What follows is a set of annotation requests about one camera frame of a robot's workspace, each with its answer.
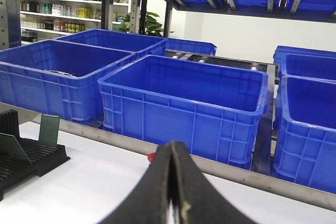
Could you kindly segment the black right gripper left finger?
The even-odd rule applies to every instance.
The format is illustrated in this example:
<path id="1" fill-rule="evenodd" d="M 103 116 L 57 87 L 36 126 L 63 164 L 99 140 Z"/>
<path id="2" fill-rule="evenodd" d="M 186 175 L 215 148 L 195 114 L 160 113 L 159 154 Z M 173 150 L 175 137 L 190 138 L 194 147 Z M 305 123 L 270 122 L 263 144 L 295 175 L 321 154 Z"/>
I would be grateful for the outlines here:
<path id="1" fill-rule="evenodd" d="M 160 145 L 152 163 L 125 200 L 101 223 L 167 223 L 170 205 L 170 144 Z"/>

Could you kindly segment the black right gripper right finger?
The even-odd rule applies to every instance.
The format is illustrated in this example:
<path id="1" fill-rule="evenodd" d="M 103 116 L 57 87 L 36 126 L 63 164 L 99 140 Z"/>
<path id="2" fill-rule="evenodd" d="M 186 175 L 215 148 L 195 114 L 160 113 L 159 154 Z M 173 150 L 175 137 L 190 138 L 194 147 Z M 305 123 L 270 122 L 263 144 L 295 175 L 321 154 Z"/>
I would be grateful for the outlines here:
<path id="1" fill-rule="evenodd" d="M 177 223 L 255 223 L 208 181 L 183 142 L 172 142 Z"/>

